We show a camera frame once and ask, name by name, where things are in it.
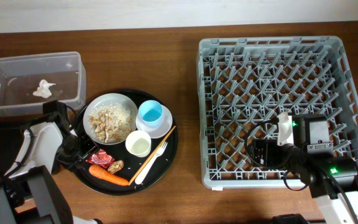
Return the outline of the round black serving tray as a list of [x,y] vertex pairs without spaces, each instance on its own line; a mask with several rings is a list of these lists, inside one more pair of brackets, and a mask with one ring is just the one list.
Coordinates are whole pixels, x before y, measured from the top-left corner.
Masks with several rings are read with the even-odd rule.
[[[160,101],[158,98],[154,97],[153,95],[140,91],[140,90],[116,90],[111,93],[119,93],[128,96],[135,104],[136,106],[140,106],[141,103],[143,103],[146,100],[156,100],[162,105],[164,103]],[[85,109],[88,107],[90,103],[88,103],[86,106],[82,107],[81,111],[78,113],[77,117],[77,125],[76,130],[84,130],[83,127],[83,115],[85,112]],[[153,151],[157,145],[160,143],[160,141],[163,139],[152,139],[152,147],[151,150]],[[134,194],[136,192],[140,192],[141,190],[144,190],[151,185],[153,185],[155,182],[157,182],[169,169],[171,164],[173,163],[173,160],[176,156],[177,148],[178,148],[178,128],[175,128],[175,130],[171,133],[171,135],[167,138],[166,142],[167,148],[165,149],[164,153],[156,159],[153,166],[151,167],[149,173],[145,177],[143,183],[140,185],[135,184],[134,182],[131,185],[127,186],[120,186],[116,184],[112,184],[110,182],[107,182],[105,180],[93,177],[89,172],[89,166],[92,165],[88,162],[84,162],[81,165],[81,168],[77,169],[75,167],[72,167],[69,169],[69,171],[73,172],[76,177],[85,185],[87,185],[89,188],[100,192],[102,194],[108,194],[108,195],[129,195]],[[115,173],[115,175],[122,177],[124,179],[130,180],[133,175],[138,171],[138,169],[142,166],[142,164],[146,161],[147,157],[139,158],[131,153],[129,153],[125,147],[125,142],[115,144],[115,145],[102,145],[97,143],[97,145],[100,147],[100,149],[103,149],[112,156],[115,160],[122,160],[124,162],[124,168]]]

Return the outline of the red snack wrapper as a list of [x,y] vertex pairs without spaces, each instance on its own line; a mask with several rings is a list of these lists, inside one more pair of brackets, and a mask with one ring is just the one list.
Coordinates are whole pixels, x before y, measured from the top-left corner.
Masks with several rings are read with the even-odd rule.
[[107,154],[105,150],[100,149],[98,152],[92,154],[86,161],[107,169],[114,162],[114,158]]

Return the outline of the light blue plastic cup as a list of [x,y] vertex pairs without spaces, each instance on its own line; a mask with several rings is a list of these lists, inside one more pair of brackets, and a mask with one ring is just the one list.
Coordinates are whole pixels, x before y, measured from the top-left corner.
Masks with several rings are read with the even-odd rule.
[[146,126],[157,128],[162,123],[163,108],[158,101],[147,100],[139,106],[138,114]]

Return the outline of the rice and food scraps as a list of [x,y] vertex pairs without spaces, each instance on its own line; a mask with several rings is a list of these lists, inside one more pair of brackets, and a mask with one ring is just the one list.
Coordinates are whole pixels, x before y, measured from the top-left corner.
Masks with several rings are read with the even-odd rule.
[[100,106],[88,115],[88,124],[98,141],[121,142],[136,128],[135,111],[120,103]]

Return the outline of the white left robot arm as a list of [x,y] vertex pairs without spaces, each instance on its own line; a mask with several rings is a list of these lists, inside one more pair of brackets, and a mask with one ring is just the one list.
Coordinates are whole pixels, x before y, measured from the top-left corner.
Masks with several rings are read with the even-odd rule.
[[43,115],[21,126],[22,146],[0,178],[0,223],[99,223],[72,214],[52,173],[63,165],[83,170],[99,146],[74,132],[60,101],[42,105]]

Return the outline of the white paper cup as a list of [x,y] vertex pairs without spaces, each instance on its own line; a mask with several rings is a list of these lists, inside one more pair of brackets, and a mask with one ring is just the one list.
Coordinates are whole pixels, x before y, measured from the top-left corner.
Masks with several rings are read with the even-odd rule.
[[146,157],[151,151],[151,138],[145,131],[133,131],[126,138],[125,147],[134,156]]

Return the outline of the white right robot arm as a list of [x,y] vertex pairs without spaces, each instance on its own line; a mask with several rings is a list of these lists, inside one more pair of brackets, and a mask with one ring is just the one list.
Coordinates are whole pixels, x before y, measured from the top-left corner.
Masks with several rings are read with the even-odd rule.
[[326,223],[358,223],[358,166],[334,156],[327,118],[283,112],[267,122],[278,128],[278,138],[245,141],[252,164],[298,174]]

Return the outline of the pink white small bowl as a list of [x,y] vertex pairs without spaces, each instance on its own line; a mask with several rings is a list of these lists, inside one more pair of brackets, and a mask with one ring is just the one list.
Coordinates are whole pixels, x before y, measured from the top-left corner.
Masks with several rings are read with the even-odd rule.
[[149,134],[152,139],[162,138],[166,135],[172,127],[173,117],[169,109],[162,105],[163,114],[162,114],[162,123],[157,128],[148,127],[140,118],[139,115],[136,116],[136,127],[140,131],[145,131]]

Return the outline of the white plastic fork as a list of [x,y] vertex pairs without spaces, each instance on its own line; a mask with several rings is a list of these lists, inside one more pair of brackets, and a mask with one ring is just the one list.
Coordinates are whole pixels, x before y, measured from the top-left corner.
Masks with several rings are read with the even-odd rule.
[[151,158],[151,160],[148,162],[148,164],[142,169],[142,171],[140,172],[140,174],[136,177],[135,179],[135,183],[137,185],[140,185],[141,183],[143,183],[145,177],[147,176],[147,174],[149,173],[149,170],[151,169],[151,167],[153,166],[154,162],[156,161],[156,159],[161,156],[166,147],[167,147],[167,142],[164,142],[158,149],[157,152],[154,154],[154,156]]

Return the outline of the wooden chopstick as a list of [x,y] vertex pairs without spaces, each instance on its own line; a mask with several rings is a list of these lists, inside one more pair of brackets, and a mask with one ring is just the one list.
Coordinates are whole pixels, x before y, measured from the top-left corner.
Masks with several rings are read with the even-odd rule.
[[160,143],[157,145],[155,150],[151,153],[151,155],[146,159],[146,161],[142,164],[142,166],[138,169],[138,171],[133,175],[131,180],[129,181],[128,185],[131,185],[133,181],[137,178],[137,176],[142,172],[142,170],[147,166],[147,164],[150,162],[150,160],[154,157],[154,155],[157,153],[157,151],[162,147],[162,145],[166,142],[167,138],[171,135],[173,130],[176,128],[176,126],[173,126],[171,130],[164,136],[164,138],[160,141]]

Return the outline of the grey plate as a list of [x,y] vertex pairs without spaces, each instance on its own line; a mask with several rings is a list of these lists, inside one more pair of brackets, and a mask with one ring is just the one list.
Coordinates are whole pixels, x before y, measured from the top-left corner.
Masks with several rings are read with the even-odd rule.
[[136,130],[137,114],[138,107],[128,96],[108,93],[94,99],[85,109],[83,127],[96,143],[119,144]]

